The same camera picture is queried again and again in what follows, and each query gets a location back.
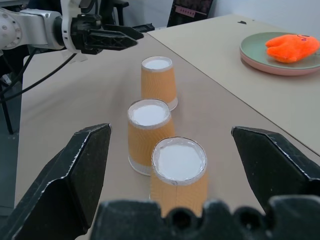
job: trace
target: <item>floor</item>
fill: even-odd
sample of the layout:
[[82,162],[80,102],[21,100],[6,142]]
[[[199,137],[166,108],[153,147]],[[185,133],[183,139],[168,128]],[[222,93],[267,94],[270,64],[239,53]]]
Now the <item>floor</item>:
[[[5,97],[21,89],[22,85],[17,83]],[[7,107],[14,134],[10,135],[7,130],[4,112],[0,105],[0,227],[13,211],[15,204],[21,96],[8,101]]]

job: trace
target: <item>upside-down paper cup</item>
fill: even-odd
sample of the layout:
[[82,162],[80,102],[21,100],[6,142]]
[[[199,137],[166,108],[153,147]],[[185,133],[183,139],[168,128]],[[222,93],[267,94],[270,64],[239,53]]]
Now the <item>upside-down paper cup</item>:
[[174,66],[170,58],[152,56],[142,62],[141,97],[160,99],[170,111],[178,105]]
[[202,214],[207,200],[207,156],[195,141],[183,137],[161,140],[152,153],[150,199],[161,207],[165,217],[182,207]]
[[143,99],[128,109],[129,162],[138,173],[150,176],[156,144],[175,135],[168,105],[159,99]]

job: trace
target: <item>table surface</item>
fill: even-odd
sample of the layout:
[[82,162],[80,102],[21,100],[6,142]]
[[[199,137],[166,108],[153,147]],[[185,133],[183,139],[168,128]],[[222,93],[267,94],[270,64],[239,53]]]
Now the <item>table surface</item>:
[[[149,35],[135,47],[103,51],[83,62],[68,64],[22,96],[15,203],[22,198],[45,164],[88,126],[111,123],[104,186],[100,201],[146,200],[150,179],[128,162],[127,109],[141,97],[141,62],[162,55],[172,59],[178,106],[172,112],[176,133],[197,141],[208,158],[210,199],[225,201],[232,210],[262,210],[246,178],[232,126],[262,128],[283,134],[309,158],[317,155],[250,108],[217,82]],[[27,68],[23,88],[63,62],[61,52],[36,55]],[[79,239],[88,239],[89,234]]]
[[277,76],[244,63],[242,40],[263,32],[286,31],[227,15],[149,34],[319,155],[320,71]]

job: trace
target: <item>plate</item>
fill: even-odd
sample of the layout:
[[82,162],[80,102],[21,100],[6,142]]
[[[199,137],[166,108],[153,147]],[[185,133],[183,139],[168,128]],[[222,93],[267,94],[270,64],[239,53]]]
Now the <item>plate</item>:
[[276,75],[299,76],[320,70],[320,54],[313,54],[294,63],[282,63],[267,55],[266,42],[293,34],[288,32],[262,32],[245,38],[240,45],[242,59],[250,66]]

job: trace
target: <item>green plate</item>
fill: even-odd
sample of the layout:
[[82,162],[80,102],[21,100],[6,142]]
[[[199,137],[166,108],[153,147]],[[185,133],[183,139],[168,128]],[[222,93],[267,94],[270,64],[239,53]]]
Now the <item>green plate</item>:
[[250,59],[275,68],[306,70],[320,67],[320,54],[313,54],[300,61],[294,63],[278,62],[266,53],[266,42],[270,39],[286,35],[294,34],[288,32],[262,32],[245,38],[240,46],[241,51]]

